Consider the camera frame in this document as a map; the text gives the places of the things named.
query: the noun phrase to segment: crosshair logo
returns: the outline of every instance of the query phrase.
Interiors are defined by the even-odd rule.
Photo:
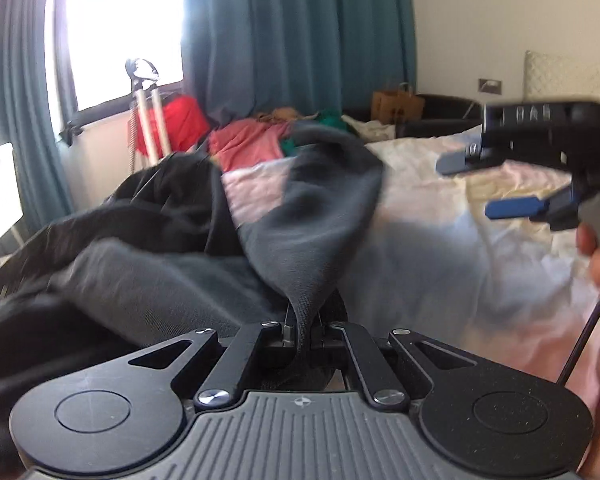
[[[298,397],[294,400],[294,404],[296,406],[300,406],[301,408],[305,408],[309,404],[311,404],[311,399],[307,399],[306,397]]]

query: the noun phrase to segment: teal curtain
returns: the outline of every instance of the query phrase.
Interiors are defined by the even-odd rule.
[[[411,0],[186,0],[186,91],[219,123],[294,106],[370,107],[416,86]]]
[[[48,108],[45,2],[0,0],[0,144],[13,144],[30,231],[74,209]]]

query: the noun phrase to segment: white wall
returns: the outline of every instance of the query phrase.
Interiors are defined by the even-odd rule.
[[[478,78],[520,98],[526,50],[600,60],[600,0],[413,0],[418,90],[481,101]]]
[[[77,209],[100,204],[128,176],[125,112],[84,127],[74,145],[60,143],[60,156]]]

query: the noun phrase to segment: bedsheet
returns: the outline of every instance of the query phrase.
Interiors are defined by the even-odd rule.
[[[456,136],[397,139],[367,147],[388,167],[373,228],[339,283],[349,319],[372,335],[405,327],[534,375],[555,380],[598,290],[573,232],[527,220],[491,222],[493,198],[545,196],[567,174],[507,162],[440,178],[440,153],[462,148],[479,127]],[[223,175],[234,222],[254,221],[279,203],[291,160]],[[593,409],[600,323],[568,387]]]

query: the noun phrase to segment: electrical outlet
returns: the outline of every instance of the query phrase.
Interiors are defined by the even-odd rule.
[[[499,79],[478,79],[478,92],[502,95],[502,81]]]

